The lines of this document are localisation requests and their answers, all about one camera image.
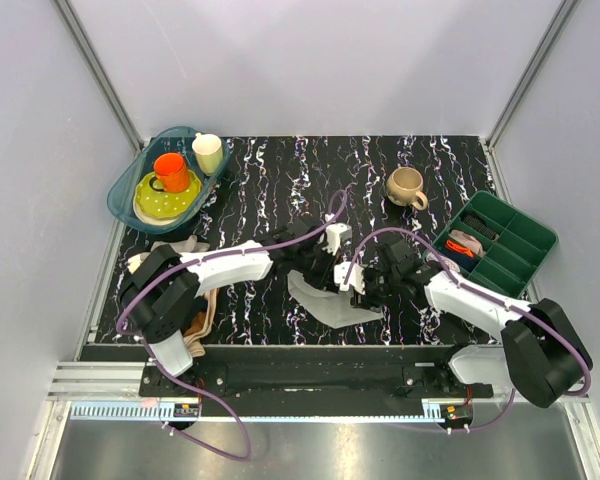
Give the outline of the grey underwear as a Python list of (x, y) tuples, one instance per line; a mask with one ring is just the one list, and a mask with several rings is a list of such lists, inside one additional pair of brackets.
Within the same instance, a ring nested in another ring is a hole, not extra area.
[(377, 321), (383, 318), (381, 311), (366, 310), (352, 305), (352, 292), (333, 293), (317, 290), (303, 276), (292, 270), (287, 274), (289, 294), (320, 323), (341, 329), (352, 325)]

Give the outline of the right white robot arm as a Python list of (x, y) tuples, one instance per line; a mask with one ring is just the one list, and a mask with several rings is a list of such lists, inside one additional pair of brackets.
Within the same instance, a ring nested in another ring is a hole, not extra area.
[(403, 239), (383, 242), (378, 261), (364, 267), (345, 262), (334, 272), (351, 304), (379, 309), (394, 298), (426, 304), (465, 320), (496, 345), (455, 348), (434, 371), (446, 396), (468, 385), (513, 389), (529, 403), (547, 408), (564, 395), (581, 395), (591, 385), (593, 361), (562, 307), (507, 297), (464, 278), (439, 255), (424, 259)]

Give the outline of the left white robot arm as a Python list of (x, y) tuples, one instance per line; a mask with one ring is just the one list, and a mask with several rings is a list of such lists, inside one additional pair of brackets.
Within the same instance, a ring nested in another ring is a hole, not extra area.
[(338, 299), (334, 269), (351, 229), (329, 216), (322, 225), (298, 220), (241, 245), (207, 252), (179, 252), (164, 244), (136, 260), (119, 292), (123, 311), (117, 329), (138, 335), (156, 360), (161, 384), (176, 396), (195, 386), (195, 342), (189, 332), (196, 315), (209, 319), (220, 289), (269, 277), (283, 279), (297, 300)]

